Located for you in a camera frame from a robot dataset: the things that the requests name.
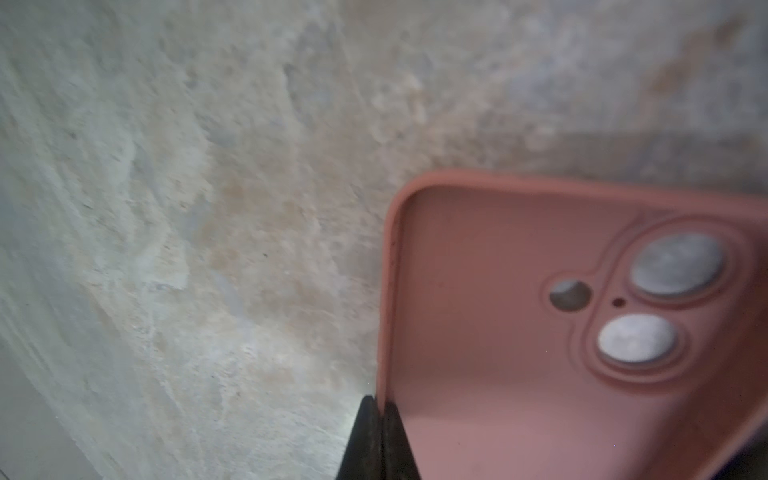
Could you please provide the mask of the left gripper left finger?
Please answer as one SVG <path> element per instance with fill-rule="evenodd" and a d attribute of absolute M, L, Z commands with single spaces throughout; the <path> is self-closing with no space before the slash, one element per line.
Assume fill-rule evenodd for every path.
<path fill-rule="evenodd" d="M 382 417 L 373 396 L 360 402 L 336 479 L 382 479 Z"/>

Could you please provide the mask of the pink phone case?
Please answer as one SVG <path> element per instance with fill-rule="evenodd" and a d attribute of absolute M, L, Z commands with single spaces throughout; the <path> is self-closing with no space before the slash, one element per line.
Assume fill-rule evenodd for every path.
<path fill-rule="evenodd" d="M 767 419 L 765 198 L 444 170 L 384 237 L 424 479 L 709 479 Z"/>

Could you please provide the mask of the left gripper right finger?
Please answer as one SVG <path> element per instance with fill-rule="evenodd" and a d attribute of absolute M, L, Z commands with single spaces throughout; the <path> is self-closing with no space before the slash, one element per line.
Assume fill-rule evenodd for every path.
<path fill-rule="evenodd" d="M 381 446 L 385 480 L 421 480 L 402 418 L 392 402 L 385 405 Z"/>

